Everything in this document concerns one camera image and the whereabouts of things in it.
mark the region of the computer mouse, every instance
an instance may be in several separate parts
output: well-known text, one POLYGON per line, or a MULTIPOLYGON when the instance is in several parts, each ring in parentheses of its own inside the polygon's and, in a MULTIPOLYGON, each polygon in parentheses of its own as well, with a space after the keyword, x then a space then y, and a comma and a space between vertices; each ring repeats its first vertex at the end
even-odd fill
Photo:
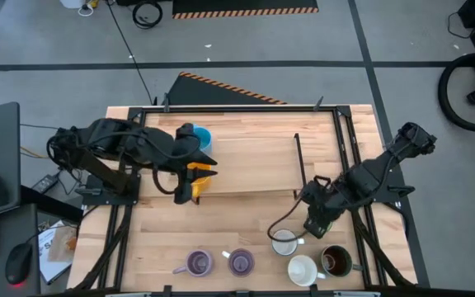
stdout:
POLYGON ((5 266, 5 277, 11 285, 22 283, 31 269, 32 245, 21 243, 16 245, 8 254, 5 266))

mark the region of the purple mug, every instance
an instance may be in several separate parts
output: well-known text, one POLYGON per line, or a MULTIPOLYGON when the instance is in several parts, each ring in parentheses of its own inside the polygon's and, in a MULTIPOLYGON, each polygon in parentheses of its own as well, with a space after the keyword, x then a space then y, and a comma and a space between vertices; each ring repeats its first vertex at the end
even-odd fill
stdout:
POLYGON ((248 276, 254 270, 254 256, 246 249, 239 248, 221 254, 228 259, 228 269, 237 277, 248 276))
POLYGON ((179 274, 188 271, 191 276, 203 277, 207 276, 214 266, 214 259, 208 251, 195 250, 186 257, 186 265, 175 269, 172 273, 179 274))

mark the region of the mug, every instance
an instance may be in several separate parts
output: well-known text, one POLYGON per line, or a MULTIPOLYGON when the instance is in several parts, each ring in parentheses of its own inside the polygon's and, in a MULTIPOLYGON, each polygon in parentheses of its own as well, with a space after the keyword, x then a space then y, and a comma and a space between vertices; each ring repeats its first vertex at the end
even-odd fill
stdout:
POLYGON ((317 264, 309 256, 298 255, 290 259, 287 267, 289 278, 299 286, 308 287, 319 279, 326 279, 326 275, 318 272, 317 264))
MULTIPOLYGON (((274 233, 273 237, 277 239, 291 239, 295 238, 296 235, 294 235, 294 233, 288 229, 280 229, 274 233)), ((305 244, 305 240, 303 240, 303 238, 298 238, 290 243, 281 243, 272 240, 272 249, 278 255, 290 256, 296 252, 296 248, 299 244, 305 244)))
POLYGON ((203 277, 207 276, 214 267, 214 259, 208 251, 195 250, 186 257, 186 264, 175 269, 172 273, 179 274, 188 271, 191 276, 203 277))
MULTIPOLYGON (((199 168, 199 169, 204 169, 204 170, 210 170, 212 166, 208 164, 202 164, 202 163, 190 163, 188 164, 188 169, 194 169, 194 168, 199 168)), ((191 184, 191 196, 192 198, 199 198, 201 193, 208 189, 210 186, 211 179, 210 177, 203 177, 198 180, 195 180, 191 184)))
POLYGON ((320 256, 323 270, 330 276, 343 277, 352 270, 362 271, 360 265, 353 264, 351 255, 341 246, 326 247, 320 256))
POLYGON ((232 253, 221 252, 228 259, 228 269, 233 275, 245 277, 254 270, 254 256, 246 249, 239 248, 232 253))
POLYGON ((207 156, 212 154, 212 134, 204 127, 194 124, 194 134, 199 137, 199 150, 207 156))

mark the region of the white cable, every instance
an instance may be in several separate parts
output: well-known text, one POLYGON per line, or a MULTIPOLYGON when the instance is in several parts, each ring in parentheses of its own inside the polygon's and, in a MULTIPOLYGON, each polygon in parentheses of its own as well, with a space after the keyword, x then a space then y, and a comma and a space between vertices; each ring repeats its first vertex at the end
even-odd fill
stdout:
POLYGON ((95 12, 95 10, 92 9, 91 4, 85 4, 82 7, 80 7, 80 9, 78 9, 78 15, 80 15, 80 17, 89 17, 93 12, 95 12), (87 7, 87 9, 90 9, 91 12, 89 12, 88 14, 83 14, 82 10, 84 10, 84 7, 87 7))

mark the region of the hose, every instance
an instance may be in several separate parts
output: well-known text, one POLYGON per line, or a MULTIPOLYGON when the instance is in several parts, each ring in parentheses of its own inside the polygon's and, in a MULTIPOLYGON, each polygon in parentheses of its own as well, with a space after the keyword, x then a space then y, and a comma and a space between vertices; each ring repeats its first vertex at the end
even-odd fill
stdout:
POLYGON ((135 7, 133 8, 132 18, 133 18, 133 22, 135 23, 135 25, 138 28, 145 29, 145 30, 151 29, 151 28, 155 27, 159 22, 161 22, 161 20, 162 20, 162 7, 155 0, 141 1, 141 2, 139 2, 139 4, 135 5, 135 7), (153 22, 146 21, 141 16, 137 16, 137 12, 139 11, 139 9, 142 6, 146 5, 146 4, 151 5, 151 6, 158 9, 158 18, 157 18, 156 21, 153 21, 153 22))
POLYGON ((437 98, 439 100, 439 105, 441 106, 441 110, 443 111, 444 116, 446 116, 449 121, 465 130, 475 132, 475 124, 459 117, 459 115, 457 115, 452 109, 452 106, 449 102, 448 94, 448 85, 452 72, 458 67, 467 67, 471 65, 475 65, 475 54, 466 54, 450 62, 450 65, 447 66, 444 69, 443 74, 441 74, 439 86, 437 88, 437 98))

